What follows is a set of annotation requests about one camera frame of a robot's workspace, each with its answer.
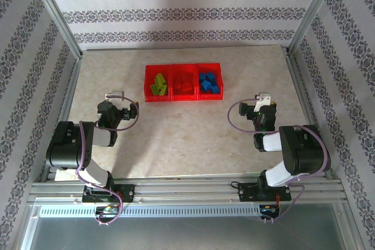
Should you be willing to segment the red plastic bin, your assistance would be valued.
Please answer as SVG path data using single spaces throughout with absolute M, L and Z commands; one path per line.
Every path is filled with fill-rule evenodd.
M 144 95 L 146 102 L 161 102 L 161 101 L 170 101 L 169 95 L 169 73 L 171 67 L 170 65 L 147 65 L 145 68 L 145 80 L 144 80 Z M 168 94 L 164 96 L 153 95 L 150 86 L 155 84 L 155 77 L 158 73 L 161 73 L 165 78 L 164 85 L 168 86 Z
M 182 76 L 186 77 L 187 80 L 192 80 L 193 90 L 182 91 L 176 90 L 174 84 L 176 78 Z M 194 64 L 173 64 L 171 65 L 171 100 L 172 101 L 194 101 L 197 98 L 197 71 Z
M 223 99 L 223 79 L 221 75 L 221 66 L 219 63 L 198 63 L 197 67 L 197 99 L 198 100 L 222 100 Z M 220 94 L 213 94 L 212 91 L 203 91 L 200 81 L 200 73 L 209 73 L 212 72 L 216 76 L 217 86 L 220 89 Z

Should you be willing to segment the grey sheet metal panel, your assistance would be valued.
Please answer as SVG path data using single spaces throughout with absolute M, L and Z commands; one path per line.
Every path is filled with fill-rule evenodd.
M 364 250 L 343 204 L 298 204 L 258 217 L 123 217 L 102 227 L 72 208 L 36 207 L 21 250 Z

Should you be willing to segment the aluminium side rail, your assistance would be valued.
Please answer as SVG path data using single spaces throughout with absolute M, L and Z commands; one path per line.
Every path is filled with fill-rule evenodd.
M 81 57 L 80 59 L 77 59 L 74 67 L 71 70 L 71 76 L 69 80 L 69 84 L 66 88 L 66 92 L 63 98 L 63 103 L 60 109 L 60 114 L 59 117 L 56 121 L 56 125 L 60 121 L 67 121 L 70 115 L 71 111 L 71 105 L 73 103 L 73 98 L 74 98 L 74 93 L 76 90 L 76 85 L 79 77 L 79 72 L 81 69 L 81 63 L 82 63 L 83 58 Z
M 296 93 L 299 99 L 299 103 L 302 107 L 302 112 L 306 119 L 307 124 L 315 125 L 317 128 L 318 135 L 323 141 L 323 135 L 317 120 L 316 112 L 313 108 L 312 100 L 308 92 L 307 84 L 300 72 L 298 63 L 292 54 L 286 53 L 285 59 L 287 61 L 288 69 L 292 77 L 293 84 L 296 89 Z

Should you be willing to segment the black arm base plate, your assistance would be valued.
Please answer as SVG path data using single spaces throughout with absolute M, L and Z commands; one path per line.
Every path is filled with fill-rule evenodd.
M 240 183 L 238 185 L 240 202 L 291 201 L 290 190 L 286 187 L 270 187 L 267 185 Z
M 115 184 L 111 191 L 85 186 L 82 203 L 119 204 L 119 197 L 123 203 L 132 203 L 134 194 L 135 185 L 133 184 Z

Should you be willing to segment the aluminium frame post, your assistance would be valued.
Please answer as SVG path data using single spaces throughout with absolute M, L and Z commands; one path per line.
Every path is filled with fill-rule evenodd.
M 309 25 L 313 21 L 315 15 L 318 13 L 319 8 L 323 4 L 324 0 L 311 0 L 299 26 L 297 27 L 295 34 L 292 37 L 290 44 L 287 47 L 287 54 L 290 56 L 298 47 L 302 40 L 305 32 L 309 28 Z
M 61 10 L 59 9 L 55 0 L 42 0 L 45 4 L 45 7 L 51 17 L 55 22 L 56 26 L 59 28 L 60 33 L 63 36 L 63 39 L 68 44 L 70 50 L 72 51 L 76 59 L 81 59 L 83 52 L 77 43 L 73 32 L 69 28 Z

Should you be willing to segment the thin aluminium wall rail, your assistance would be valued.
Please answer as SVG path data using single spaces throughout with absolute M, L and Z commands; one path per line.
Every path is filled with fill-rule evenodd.
M 194 49 L 194 48 L 217 48 L 217 47 L 260 47 L 260 46 L 275 46 L 280 45 L 280 43 L 271 43 L 271 44 L 235 44 L 234 42 L 230 42 L 228 44 L 141 44 L 141 45 L 130 45 L 130 46 L 99 46 L 99 45 L 92 45 L 89 46 L 88 44 L 82 46 L 81 49 L 84 52 L 89 51 L 104 51 L 104 50 L 161 50 L 161 49 Z

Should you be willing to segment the wide aluminium mounting rail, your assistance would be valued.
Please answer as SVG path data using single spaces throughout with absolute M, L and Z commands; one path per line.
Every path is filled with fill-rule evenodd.
M 135 186 L 135 205 L 208 205 L 239 204 L 236 182 L 255 183 L 256 175 L 213 174 L 181 177 L 141 177 L 117 180 L 118 184 Z M 34 183 L 27 199 L 28 204 L 80 204 L 84 184 L 79 181 L 47 181 Z M 300 180 L 290 188 L 299 204 L 346 203 L 342 182 L 317 176 Z

